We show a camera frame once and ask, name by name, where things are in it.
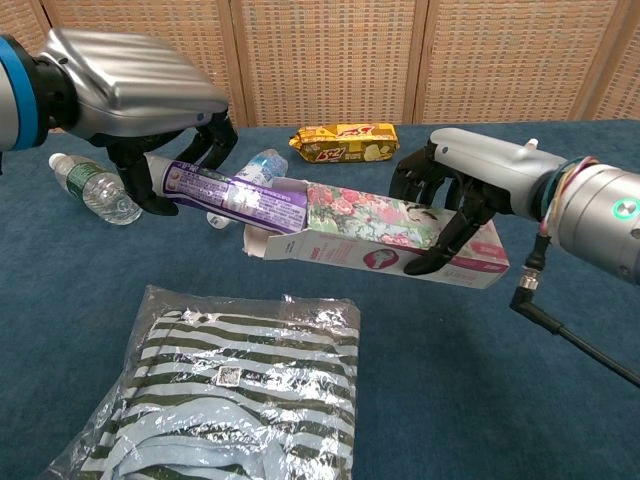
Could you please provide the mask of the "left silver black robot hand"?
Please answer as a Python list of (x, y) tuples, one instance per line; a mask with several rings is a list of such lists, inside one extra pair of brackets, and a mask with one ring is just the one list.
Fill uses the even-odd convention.
[(226, 94), (157, 37), (53, 28), (34, 63), (48, 127), (105, 148), (129, 197), (149, 213), (178, 209), (154, 192), (146, 153), (195, 129), (179, 160), (216, 168), (237, 142)]

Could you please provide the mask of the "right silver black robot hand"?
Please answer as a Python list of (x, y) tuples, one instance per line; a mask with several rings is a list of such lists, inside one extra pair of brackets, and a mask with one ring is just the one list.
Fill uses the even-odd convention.
[(495, 214), (542, 220), (548, 206), (544, 191), (564, 163), (535, 147), (459, 128), (434, 130), (424, 147), (397, 164), (389, 196), (429, 207), (449, 179), (445, 208), (454, 216), (435, 245), (404, 272), (418, 276), (440, 270)]

